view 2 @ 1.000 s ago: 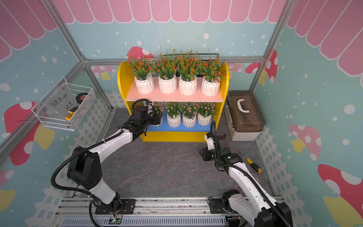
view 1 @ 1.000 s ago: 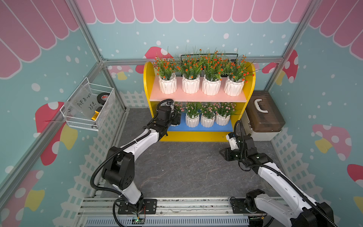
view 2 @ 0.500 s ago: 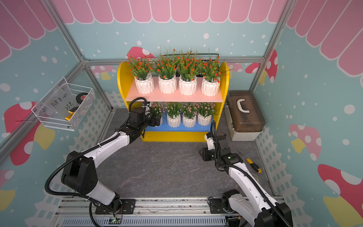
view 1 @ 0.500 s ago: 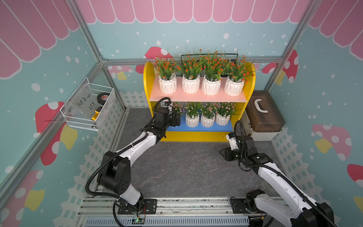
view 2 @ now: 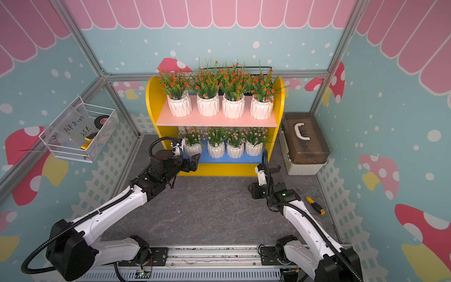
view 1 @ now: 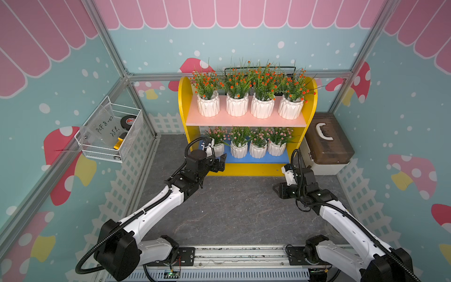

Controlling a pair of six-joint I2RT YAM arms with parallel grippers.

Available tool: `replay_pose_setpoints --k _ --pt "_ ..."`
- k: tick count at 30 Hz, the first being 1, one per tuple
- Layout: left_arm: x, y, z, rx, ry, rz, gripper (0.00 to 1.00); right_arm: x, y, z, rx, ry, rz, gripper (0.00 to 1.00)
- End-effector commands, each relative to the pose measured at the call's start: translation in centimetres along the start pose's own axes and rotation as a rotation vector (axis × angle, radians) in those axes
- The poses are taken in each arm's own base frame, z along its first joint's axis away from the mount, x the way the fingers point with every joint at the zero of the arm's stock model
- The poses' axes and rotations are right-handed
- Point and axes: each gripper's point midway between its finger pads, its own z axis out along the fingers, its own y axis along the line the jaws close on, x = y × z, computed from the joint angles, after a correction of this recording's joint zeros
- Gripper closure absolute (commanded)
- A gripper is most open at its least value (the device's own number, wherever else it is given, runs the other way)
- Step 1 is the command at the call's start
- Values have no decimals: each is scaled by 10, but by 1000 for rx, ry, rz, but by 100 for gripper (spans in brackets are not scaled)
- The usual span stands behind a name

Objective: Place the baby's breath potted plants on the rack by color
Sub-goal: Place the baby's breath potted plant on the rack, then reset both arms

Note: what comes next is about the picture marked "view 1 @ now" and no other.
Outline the pink flower pot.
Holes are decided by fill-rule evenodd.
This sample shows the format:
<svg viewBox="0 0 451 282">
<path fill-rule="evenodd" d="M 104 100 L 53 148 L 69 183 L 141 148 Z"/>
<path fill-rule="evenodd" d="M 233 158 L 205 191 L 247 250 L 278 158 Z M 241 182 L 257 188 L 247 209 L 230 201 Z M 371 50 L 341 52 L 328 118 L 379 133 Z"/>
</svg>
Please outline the pink flower pot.
<svg viewBox="0 0 451 282">
<path fill-rule="evenodd" d="M 204 131 L 205 135 L 212 140 L 212 148 L 216 157 L 224 154 L 226 141 L 228 140 L 227 129 L 217 126 Z"/>
<path fill-rule="evenodd" d="M 250 135 L 250 156 L 255 159 L 262 159 L 267 152 L 268 140 L 266 131 L 263 128 L 253 129 Z"/>
<path fill-rule="evenodd" d="M 230 152 L 234 158 L 242 159 L 248 153 L 251 129 L 249 127 L 232 127 L 229 133 Z"/>
<path fill-rule="evenodd" d="M 286 127 L 272 127 L 266 131 L 266 139 L 268 142 L 267 151 L 271 156 L 281 156 L 286 145 L 293 140 L 294 129 Z"/>
</svg>

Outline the orange flower pot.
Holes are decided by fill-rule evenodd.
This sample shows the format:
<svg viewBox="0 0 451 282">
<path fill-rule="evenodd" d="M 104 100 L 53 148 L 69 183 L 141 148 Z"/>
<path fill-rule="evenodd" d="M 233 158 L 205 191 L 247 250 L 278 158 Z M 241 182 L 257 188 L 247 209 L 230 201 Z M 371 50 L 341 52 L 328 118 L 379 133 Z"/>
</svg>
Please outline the orange flower pot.
<svg viewBox="0 0 451 282">
<path fill-rule="evenodd" d="M 226 94 L 226 111 L 229 115 L 241 117 L 247 113 L 252 78 L 250 61 L 241 67 L 225 69 L 222 89 Z"/>
<path fill-rule="evenodd" d="M 218 89 L 220 80 L 215 71 L 193 71 L 191 84 L 194 94 L 197 96 L 197 108 L 199 113 L 207 118 L 218 115 L 220 111 L 220 98 Z"/>
<path fill-rule="evenodd" d="M 276 70 L 277 67 L 271 63 L 250 70 L 249 78 L 254 91 L 251 114 L 258 119 L 266 119 L 272 115 L 280 79 Z"/>
<path fill-rule="evenodd" d="M 318 93 L 315 79 L 306 76 L 307 70 L 301 68 L 289 74 L 281 74 L 277 86 L 277 93 L 282 99 L 278 108 L 278 114 L 286 120 L 297 119 L 305 103 L 308 103 L 310 95 Z"/>
</svg>

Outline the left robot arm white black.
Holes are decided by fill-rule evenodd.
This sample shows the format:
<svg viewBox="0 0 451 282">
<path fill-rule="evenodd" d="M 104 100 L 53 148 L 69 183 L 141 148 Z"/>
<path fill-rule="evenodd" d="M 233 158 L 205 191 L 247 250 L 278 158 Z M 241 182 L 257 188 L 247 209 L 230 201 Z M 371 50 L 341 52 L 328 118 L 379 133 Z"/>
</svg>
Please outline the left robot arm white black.
<svg viewBox="0 0 451 282">
<path fill-rule="evenodd" d="M 183 164 L 164 182 L 163 190 L 131 215 L 104 223 L 97 243 L 78 261 L 75 273 L 106 270 L 120 282 L 139 266 L 176 261 L 179 245 L 172 238 L 161 236 L 150 241 L 143 238 L 165 215 L 202 188 L 209 172 L 224 171 L 227 156 L 216 157 L 213 146 L 214 140 L 206 136 L 190 142 L 184 151 Z"/>
</svg>

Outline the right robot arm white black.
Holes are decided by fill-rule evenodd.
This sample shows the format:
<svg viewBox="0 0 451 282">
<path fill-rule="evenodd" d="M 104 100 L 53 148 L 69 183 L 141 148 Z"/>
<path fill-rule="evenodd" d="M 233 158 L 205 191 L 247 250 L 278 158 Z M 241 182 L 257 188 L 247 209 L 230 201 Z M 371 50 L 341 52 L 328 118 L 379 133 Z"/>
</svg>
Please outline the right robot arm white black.
<svg viewBox="0 0 451 282">
<path fill-rule="evenodd" d="M 403 248 L 394 249 L 370 232 L 347 211 L 331 191 L 321 189 L 310 168 L 304 166 L 299 149 L 282 168 L 285 182 L 273 187 L 281 199 L 294 199 L 305 213 L 315 212 L 326 220 L 352 246 L 355 253 L 336 245 L 326 236 L 305 242 L 308 263 L 326 262 L 356 282 L 417 282 L 412 258 Z"/>
</svg>

